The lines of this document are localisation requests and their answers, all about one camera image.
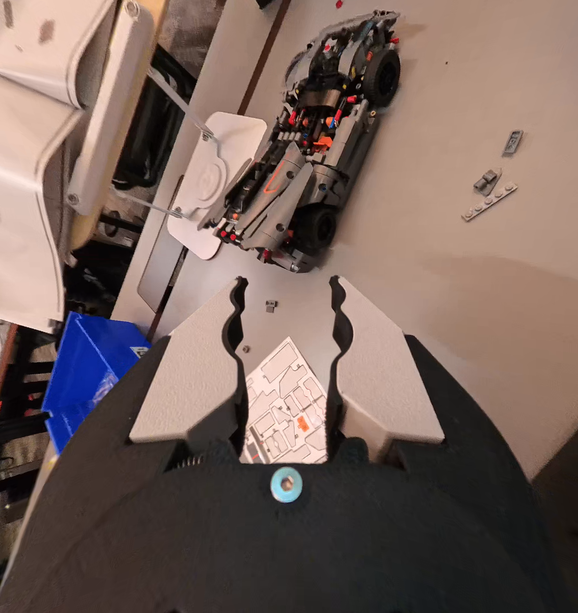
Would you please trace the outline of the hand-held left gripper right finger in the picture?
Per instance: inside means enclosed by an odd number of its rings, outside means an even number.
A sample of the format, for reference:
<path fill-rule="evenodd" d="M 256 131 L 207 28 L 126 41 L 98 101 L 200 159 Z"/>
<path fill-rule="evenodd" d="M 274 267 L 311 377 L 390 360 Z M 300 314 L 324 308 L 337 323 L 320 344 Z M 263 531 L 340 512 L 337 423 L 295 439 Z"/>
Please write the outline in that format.
<path fill-rule="evenodd" d="M 364 442 L 371 462 L 382 462 L 396 441 L 442 443 L 442 426 L 400 326 L 346 278 L 335 275 L 329 285 L 339 354 L 326 402 L 328 458 L 350 438 Z"/>

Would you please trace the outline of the lego instruction booklet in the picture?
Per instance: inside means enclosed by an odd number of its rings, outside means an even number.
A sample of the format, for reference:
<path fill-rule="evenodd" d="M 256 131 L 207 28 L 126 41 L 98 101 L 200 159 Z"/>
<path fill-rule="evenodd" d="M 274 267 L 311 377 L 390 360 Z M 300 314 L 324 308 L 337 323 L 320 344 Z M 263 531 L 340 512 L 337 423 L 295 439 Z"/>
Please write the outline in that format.
<path fill-rule="evenodd" d="M 85 118 L 115 1 L 0 1 L 0 319 L 50 332 L 62 262 L 45 176 Z"/>

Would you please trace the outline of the small grey lego assembly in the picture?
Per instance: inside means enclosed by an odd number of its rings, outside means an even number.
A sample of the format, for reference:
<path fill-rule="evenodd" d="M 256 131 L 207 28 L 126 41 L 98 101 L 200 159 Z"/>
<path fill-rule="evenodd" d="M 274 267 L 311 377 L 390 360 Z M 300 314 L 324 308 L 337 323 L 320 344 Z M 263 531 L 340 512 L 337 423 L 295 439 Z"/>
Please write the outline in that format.
<path fill-rule="evenodd" d="M 491 194 L 501 176 L 501 167 L 490 168 L 474 183 L 475 193 L 478 193 L 483 197 L 487 197 Z"/>

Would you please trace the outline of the lego sticker sheet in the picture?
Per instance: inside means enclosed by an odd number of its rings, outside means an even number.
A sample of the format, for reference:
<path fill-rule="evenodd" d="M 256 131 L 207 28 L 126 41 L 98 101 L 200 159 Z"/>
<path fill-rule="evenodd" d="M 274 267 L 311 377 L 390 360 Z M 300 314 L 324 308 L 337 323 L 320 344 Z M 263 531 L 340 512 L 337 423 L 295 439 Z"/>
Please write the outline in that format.
<path fill-rule="evenodd" d="M 323 464 L 327 396 L 289 337 L 247 376 L 243 464 Z"/>

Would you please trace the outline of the long grey studded lego plate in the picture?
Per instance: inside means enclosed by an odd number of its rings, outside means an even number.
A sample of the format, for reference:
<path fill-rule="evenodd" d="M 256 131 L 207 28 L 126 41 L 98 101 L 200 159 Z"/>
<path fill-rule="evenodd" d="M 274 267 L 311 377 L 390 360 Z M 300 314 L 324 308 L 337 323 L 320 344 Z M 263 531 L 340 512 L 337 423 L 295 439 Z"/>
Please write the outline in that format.
<path fill-rule="evenodd" d="M 502 201 L 507 196 L 513 194 L 518 190 L 518 185 L 516 183 L 510 182 L 504 185 L 501 188 L 494 189 L 490 195 L 485 196 L 480 202 L 472 205 L 468 208 L 464 213 L 461 214 L 461 218 L 465 222 L 470 222 L 477 218 L 477 216 L 483 214 L 485 211 L 489 210 L 498 202 Z"/>

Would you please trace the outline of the white and wooden book stand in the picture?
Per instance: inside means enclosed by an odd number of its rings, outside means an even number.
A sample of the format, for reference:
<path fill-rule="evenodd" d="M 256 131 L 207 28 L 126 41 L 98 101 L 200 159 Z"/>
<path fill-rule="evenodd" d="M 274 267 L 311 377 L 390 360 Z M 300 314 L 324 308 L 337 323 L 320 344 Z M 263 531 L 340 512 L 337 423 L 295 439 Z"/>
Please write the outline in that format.
<path fill-rule="evenodd" d="M 88 129 L 73 168 L 64 202 L 75 211 L 70 247 L 83 247 L 93 236 L 101 209 L 110 192 L 110 180 L 126 139 L 128 122 L 136 106 L 135 82 L 144 83 L 144 60 L 155 42 L 156 24 L 146 4 L 122 1 L 110 40 L 109 54 Z M 223 197 L 239 180 L 254 159 L 267 124 L 264 120 L 217 111 L 207 121 L 147 65 L 151 79 L 199 131 L 199 141 L 183 173 L 176 203 L 161 208 L 139 201 L 162 212 L 176 223 L 168 223 L 171 236 L 200 259 L 216 255 L 220 240 L 204 224 L 211 213 L 220 210 Z"/>

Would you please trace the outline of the black office chair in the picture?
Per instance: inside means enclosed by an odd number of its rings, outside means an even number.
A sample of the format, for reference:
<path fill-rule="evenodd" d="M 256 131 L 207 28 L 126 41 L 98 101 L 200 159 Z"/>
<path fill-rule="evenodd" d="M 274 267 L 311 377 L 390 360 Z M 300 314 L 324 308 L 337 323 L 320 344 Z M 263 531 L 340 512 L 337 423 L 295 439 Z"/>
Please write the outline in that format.
<path fill-rule="evenodd" d="M 190 102 L 197 79 L 160 45 L 156 45 L 151 66 L 185 102 Z M 153 188 L 159 183 L 184 116 L 147 77 L 112 179 L 117 190 Z"/>

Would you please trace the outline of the grey lego car model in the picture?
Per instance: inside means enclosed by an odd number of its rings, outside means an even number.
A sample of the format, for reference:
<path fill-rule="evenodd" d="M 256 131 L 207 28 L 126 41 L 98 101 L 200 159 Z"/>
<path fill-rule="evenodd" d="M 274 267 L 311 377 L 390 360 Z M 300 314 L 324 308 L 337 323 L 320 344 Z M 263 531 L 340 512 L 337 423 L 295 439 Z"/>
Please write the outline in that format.
<path fill-rule="evenodd" d="M 394 26 L 374 10 L 328 26 L 291 60 L 283 109 L 199 222 L 225 244 L 290 272 L 318 265 L 400 78 Z"/>

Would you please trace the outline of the blue storage bin with tag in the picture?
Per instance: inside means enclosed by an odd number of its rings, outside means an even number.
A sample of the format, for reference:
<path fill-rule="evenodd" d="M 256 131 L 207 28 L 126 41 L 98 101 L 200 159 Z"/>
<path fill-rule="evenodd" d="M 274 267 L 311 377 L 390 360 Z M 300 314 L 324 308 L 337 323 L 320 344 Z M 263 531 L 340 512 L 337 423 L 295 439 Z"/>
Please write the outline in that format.
<path fill-rule="evenodd" d="M 149 348 L 150 342 L 131 322 L 69 313 L 42 403 L 57 456 Z"/>

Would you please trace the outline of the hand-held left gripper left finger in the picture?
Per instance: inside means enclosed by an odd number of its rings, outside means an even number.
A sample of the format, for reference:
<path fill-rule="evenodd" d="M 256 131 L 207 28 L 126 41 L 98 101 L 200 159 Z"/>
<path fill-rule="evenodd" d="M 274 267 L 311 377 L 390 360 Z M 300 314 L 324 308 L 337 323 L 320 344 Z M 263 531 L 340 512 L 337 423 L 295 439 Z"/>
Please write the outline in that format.
<path fill-rule="evenodd" d="M 248 280 L 237 277 L 167 337 L 130 432 L 133 443 L 243 443 L 248 419 L 241 315 Z"/>

